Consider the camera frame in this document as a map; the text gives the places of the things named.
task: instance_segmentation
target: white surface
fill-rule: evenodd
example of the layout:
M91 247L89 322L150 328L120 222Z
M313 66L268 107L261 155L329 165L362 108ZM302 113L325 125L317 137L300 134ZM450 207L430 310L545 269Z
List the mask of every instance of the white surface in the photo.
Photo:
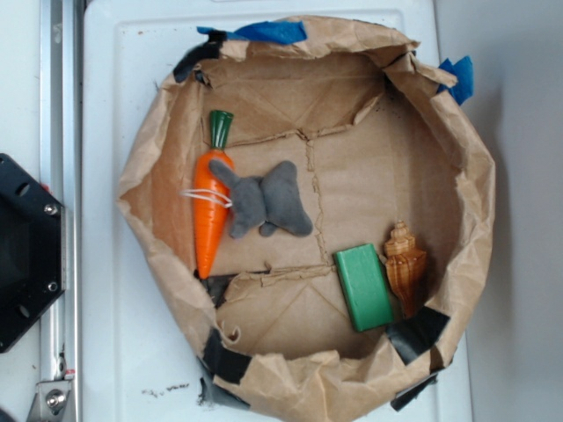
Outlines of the white surface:
M437 0L442 57L497 163L491 272L468 330L476 422L559 421L563 393L563 3Z
M0 152L39 177L40 8L38 0L11 1L0 14ZM0 408L26 420L40 379L39 323L0 354Z
M422 40L437 64L430 1L364 2L97 0L86 12L84 54L83 404L86 422L272 420L199 406L200 369L151 278L141 248L114 205L116 186L157 85L206 37L197 25L234 30L315 13L396 26ZM361 420L470 421L465 343L437 385L401 413L386 405ZM189 384L182 389L173 386Z

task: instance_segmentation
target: metal bracket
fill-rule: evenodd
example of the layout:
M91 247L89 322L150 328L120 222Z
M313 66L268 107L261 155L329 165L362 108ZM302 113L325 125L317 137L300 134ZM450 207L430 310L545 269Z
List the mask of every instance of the metal bracket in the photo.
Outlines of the metal bracket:
M0 154L0 353L62 294L64 208Z
M27 422L61 422L71 393L72 381L38 383Z

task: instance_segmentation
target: seashell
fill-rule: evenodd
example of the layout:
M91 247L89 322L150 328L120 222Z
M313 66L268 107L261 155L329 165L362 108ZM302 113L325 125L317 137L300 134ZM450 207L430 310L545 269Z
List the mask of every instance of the seashell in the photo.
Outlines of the seashell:
M385 269L393 294L401 302L406 318L414 316L421 306L426 269L426 252L416 247L416 241L406 224L399 221L384 244Z

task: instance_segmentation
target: metal rail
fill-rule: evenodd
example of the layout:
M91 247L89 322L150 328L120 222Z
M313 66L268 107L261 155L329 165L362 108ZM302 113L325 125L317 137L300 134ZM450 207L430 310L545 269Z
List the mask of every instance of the metal rail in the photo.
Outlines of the metal rail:
M40 2L40 182L65 206L64 295L40 320L40 380L65 378L64 420L81 420L79 382L80 223L82 133L82 39L85 1ZM29 421L33 420L33 409Z

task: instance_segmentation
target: blue tape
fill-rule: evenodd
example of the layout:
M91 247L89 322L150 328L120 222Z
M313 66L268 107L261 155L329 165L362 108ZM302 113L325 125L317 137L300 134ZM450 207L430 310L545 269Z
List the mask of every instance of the blue tape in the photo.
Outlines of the blue tape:
M473 62L469 55L456 64L453 64L450 59L446 59L440 65L440 69L457 76L457 84L452 88L440 85L438 92L448 90L459 105L473 96Z
M197 32L209 34L214 28L198 26ZM227 40L265 41L277 44L293 44L307 40L307 32L303 22L259 22L243 26L234 33L226 32Z

